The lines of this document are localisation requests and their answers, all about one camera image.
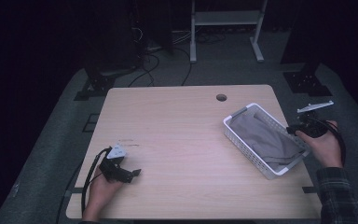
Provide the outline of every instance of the left hand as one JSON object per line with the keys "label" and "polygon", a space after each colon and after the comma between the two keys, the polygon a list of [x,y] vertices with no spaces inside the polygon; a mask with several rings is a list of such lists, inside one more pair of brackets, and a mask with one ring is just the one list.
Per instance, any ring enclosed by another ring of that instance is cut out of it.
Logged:
{"label": "left hand", "polygon": [[89,201],[82,216],[83,221],[98,222],[101,211],[123,186],[123,183],[119,181],[107,181],[99,166],[95,169],[94,177],[95,179],[89,185]]}

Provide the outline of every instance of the wooden table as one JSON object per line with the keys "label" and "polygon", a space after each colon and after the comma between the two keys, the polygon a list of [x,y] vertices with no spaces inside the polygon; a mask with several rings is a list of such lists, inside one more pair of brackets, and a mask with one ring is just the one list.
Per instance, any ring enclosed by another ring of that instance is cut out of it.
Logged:
{"label": "wooden table", "polygon": [[[225,94],[223,102],[216,95]],[[117,219],[319,218],[321,204],[303,162],[267,180],[225,137],[223,119],[258,103],[286,125],[268,85],[112,89],[76,181],[82,188],[95,156],[121,144],[120,164],[142,169],[102,217]],[[80,193],[66,215],[81,218]]]}

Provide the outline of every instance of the gray cloth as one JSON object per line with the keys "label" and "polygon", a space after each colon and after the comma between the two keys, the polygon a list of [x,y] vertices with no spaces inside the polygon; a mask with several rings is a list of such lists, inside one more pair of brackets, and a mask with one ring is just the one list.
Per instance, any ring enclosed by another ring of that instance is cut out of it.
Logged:
{"label": "gray cloth", "polygon": [[270,129],[257,113],[237,116],[230,128],[273,170],[287,165],[304,152],[292,139]]}

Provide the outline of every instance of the white metal frame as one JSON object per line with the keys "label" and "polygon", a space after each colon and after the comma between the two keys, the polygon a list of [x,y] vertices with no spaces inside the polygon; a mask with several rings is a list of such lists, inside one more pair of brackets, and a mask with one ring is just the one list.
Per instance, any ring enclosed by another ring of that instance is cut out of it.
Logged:
{"label": "white metal frame", "polygon": [[267,1],[263,0],[260,10],[251,11],[210,11],[197,12],[195,0],[191,6],[191,41],[190,41],[190,62],[197,61],[196,52],[196,26],[199,25],[240,25],[240,24],[256,24],[255,35],[250,37],[255,57],[259,63],[264,62],[264,57],[258,47],[258,37],[260,35],[261,25],[266,12]]}

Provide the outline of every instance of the round hole in table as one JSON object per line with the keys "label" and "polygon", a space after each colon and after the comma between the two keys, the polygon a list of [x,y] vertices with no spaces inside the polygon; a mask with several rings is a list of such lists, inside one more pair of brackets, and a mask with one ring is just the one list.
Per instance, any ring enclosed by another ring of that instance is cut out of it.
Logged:
{"label": "round hole in table", "polygon": [[227,96],[225,94],[217,94],[216,100],[218,100],[220,102],[225,102],[227,100]]}

